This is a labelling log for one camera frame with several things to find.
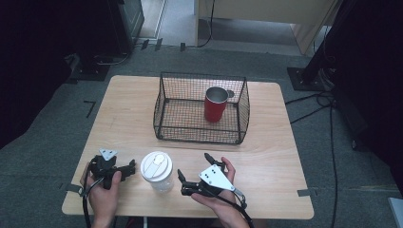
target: wooden table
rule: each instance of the wooden table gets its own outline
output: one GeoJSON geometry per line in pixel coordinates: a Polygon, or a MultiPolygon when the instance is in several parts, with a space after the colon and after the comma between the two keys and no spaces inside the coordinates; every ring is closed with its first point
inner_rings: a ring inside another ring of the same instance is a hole
{"type": "MultiPolygon", "coordinates": [[[[208,152],[216,160],[229,159],[237,169],[234,185],[246,196],[247,213],[253,219],[310,219],[314,215],[311,198],[299,197],[307,189],[296,143],[279,85],[248,83],[251,116],[246,137],[240,145],[167,142],[155,137],[153,113],[159,78],[114,76],[107,88],[95,123],[72,183],[80,178],[99,149],[117,150],[117,166],[135,159],[136,174],[121,183],[117,215],[148,217],[214,218],[207,207],[181,195],[176,170],[188,181],[200,181],[198,174],[210,164],[208,152]],[[143,157],[163,151],[172,158],[175,185],[159,194],[152,190],[139,171],[143,157]]],[[[82,215],[82,199],[68,192],[63,212],[82,215]]]]}

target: black wire basket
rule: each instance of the black wire basket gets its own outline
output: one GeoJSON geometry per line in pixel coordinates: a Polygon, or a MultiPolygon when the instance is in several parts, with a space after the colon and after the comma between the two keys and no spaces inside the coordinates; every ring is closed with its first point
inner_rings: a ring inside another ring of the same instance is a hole
{"type": "Polygon", "coordinates": [[[249,124],[249,95],[246,78],[193,73],[162,72],[155,103],[154,130],[160,140],[241,144],[249,124]],[[220,86],[229,98],[221,119],[204,118],[207,88],[220,86]]]}

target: white lid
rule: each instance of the white lid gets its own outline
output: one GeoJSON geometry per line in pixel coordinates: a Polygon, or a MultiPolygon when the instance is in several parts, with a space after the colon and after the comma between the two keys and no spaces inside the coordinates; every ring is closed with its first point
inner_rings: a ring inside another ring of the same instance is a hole
{"type": "Polygon", "coordinates": [[[151,152],[143,158],[141,171],[146,181],[162,181],[172,172],[171,158],[162,151],[151,152]]]}

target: hand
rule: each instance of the hand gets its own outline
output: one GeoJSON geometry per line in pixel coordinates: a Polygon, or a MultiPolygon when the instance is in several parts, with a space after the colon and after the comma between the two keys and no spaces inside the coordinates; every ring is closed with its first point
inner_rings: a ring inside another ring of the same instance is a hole
{"type": "MultiPolygon", "coordinates": [[[[80,183],[84,185],[86,169],[80,179],[80,183]]],[[[118,208],[119,199],[119,183],[121,182],[122,172],[117,171],[113,175],[112,184],[109,190],[104,189],[101,183],[95,185],[89,192],[89,203],[94,211],[94,221],[92,227],[109,227],[112,222],[116,210],[118,208]]],[[[88,188],[95,180],[92,176],[86,180],[86,188],[88,188]]]]}
{"type": "MultiPolygon", "coordinates": [[[[229,181],[231,181],[231,183],[233,183],[236,172],[234,166],[225,157],[222,157],[221,160],[225,163],[225,166],[228,170],[228,172],[224,173],[225,176],[227,177],[227,179],[229,179],[229,181]]],[[[219,193],[219,196],[232,202],[236,202],[234,193],[232,193],[231,191],[223,190],[222,192],[219,193]]],[[[243,216],[240,214],[240,212],[234,207],[232,207],[230,204],[220,199],[208,198],[197,193],[192,194],[191,198],[207,207],[210,207],[214,211],[214,213],[216,213],[216,215],[219,217],[221,224],[224,227],[226,228],[249,227],[249,225],[247,224],[243,216]]]]}

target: red mug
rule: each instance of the red mug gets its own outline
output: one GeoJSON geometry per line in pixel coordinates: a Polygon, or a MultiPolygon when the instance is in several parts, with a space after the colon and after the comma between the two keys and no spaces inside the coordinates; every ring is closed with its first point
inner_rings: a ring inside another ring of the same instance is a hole
{"type": "Polygon", "coordinates": [[[208,122],[215,123],[221,119],[228,97],[227,90],[218,86],[209,87],[205,91],[204,118],[208,122]]]}

